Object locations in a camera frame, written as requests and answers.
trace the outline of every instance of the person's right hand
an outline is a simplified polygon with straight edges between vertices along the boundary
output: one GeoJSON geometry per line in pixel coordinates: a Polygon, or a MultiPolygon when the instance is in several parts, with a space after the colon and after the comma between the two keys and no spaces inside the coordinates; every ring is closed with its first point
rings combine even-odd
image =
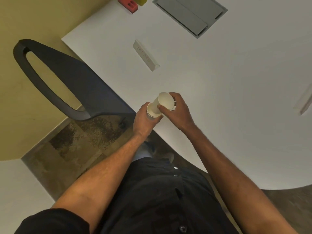
{"type": "Polygon", "coordinates": [[[169,94],[177,103],[176,109],[170,111],[162,105],[158,105],[157,107],[178,129],[185,133],[188,129],[195,126],[193,118],[190,114],[188,106],[181,97],[181,94],[175,92],[171,92],[169,94]]]}

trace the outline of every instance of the person's left arm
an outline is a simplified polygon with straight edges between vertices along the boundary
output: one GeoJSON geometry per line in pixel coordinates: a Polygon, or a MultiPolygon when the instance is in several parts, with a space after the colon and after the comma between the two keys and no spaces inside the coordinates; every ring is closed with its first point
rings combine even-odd
{"type": "Polygon", "coordinates": [[[154,120],[148,119],[147,105],[148,103],[142,105],[136,114],[132,138],[110,157],[77,179],[52,208],[63,208],[75,213],[89,223],[90,233],[94,232],[135,152],[162,119],[162,116],[154,120]]]}

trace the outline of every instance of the hand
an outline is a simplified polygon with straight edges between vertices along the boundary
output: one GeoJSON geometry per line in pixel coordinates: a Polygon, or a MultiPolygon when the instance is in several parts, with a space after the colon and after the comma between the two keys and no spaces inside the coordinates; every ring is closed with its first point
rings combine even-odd
{"type": "Polygon", "coordinates": [[[137,112],[135,121],[133,123],[134,136],[140,137],[143,141],[149,136],[153,128],[163,118],[163,116],[159,116],[154,120],[149,119],[146,114],[146,108],[148,104],[149,103],[145,103],[142,105],[142,107],[137,112]]]}
{"type": "Polygon", "coordinates": [[[174,100],[177,102],[176,109],[174,111],[169,111],[162,105],[158,105],[158,109],[169,118],[169,120],[183,133],[185,133],[190,128],[196,126],[193,118],[190,114],[188,106],[184,102],[181,94],[177,94],[174,92],[169,93],[174,100]]]}

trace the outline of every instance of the tabletop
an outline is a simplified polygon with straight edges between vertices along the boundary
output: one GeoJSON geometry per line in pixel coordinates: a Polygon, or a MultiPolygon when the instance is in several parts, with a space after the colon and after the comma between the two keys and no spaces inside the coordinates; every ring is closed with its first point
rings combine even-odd
{"type": "MultiPolygon", "coordinates": [[[[133,110],[179,92],[203,133],[261,189],[312,183],[312,115],[293,109],[312,83],[312,0],[216,0],[228,9],[196,39],[148,0],[131,14],[117,0],[63,41],[133,110]],[[138,39],[160,65],[153,72],[138,39]]],[[[164,118],[155,131],[205,170],[164,118]]]]}

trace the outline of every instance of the person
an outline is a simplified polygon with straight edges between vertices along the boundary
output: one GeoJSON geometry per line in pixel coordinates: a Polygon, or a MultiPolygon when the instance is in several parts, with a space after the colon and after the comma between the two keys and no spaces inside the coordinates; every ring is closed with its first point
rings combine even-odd
{"type": "MultiPolygon", "coordinates": [[[[297,233],[195,125],[181,95],[170,94],[176,109],[159,110],[191,141],[243,233],[297,233]]],[[[51,209],[23,220],[15,233],[238,233],[199,173],[151,156],[133,161],[162,119],[150,120],[147,105],[136,114],[125,145],[78,178],[51,209]]]]}

